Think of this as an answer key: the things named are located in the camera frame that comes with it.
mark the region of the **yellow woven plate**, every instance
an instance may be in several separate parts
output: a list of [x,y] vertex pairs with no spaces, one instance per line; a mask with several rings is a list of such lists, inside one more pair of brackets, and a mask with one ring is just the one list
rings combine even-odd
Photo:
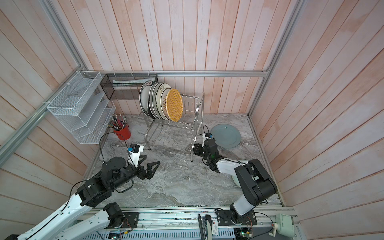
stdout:
[[179,91],[174,88],[167,94],[166,109],[169,118],[174,122],[178,122],[183,115],[183,100]]

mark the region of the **pen holder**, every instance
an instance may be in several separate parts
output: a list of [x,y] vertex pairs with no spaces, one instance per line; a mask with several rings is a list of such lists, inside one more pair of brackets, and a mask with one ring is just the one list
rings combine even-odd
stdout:
[[131,132],[129,131],[129,126],[127,125],[126,127],[124,127],[122,130],[120,131],[116,131],[116,130],[113,130],[114,133],[118,133],[116,134],[116,136],[121,140],[121,141],[124,141],[124,140],[128,140],[130,137],[131,137]]

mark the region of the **dish rack leg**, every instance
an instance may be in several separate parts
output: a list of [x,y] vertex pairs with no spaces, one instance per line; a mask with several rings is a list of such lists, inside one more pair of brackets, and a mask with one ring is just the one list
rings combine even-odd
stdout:
[[146,143],[146,145],[147,145],[148,150],[151,150],[151,147],[149,146],[149,142],[148,142],[147,137],[148,137],[149,130],[151,129],[153,123],[151,123],[150,125],[148,124],[147,121],[146,121],[146,123],[147,123],[148,129],[147,129],[147,131],[145,132],[145,135],[144,135],[144,141],[145,141],[145,143]]

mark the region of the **blue plate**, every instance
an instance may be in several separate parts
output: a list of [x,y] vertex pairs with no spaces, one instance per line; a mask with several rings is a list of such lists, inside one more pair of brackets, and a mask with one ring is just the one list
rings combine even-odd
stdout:
[[216,144],[223,148],[236,147],[241,142],[241,135],[237,128],[228,124],[218,124],[211,131]]

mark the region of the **white mesh shelf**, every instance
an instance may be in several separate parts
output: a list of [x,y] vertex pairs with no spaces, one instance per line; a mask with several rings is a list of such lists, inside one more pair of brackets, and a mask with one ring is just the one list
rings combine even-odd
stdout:
[[99,72],[78,72],[48,106],[79,143],[98,144],[116,109],[104,93],[93,94],[100,81]]

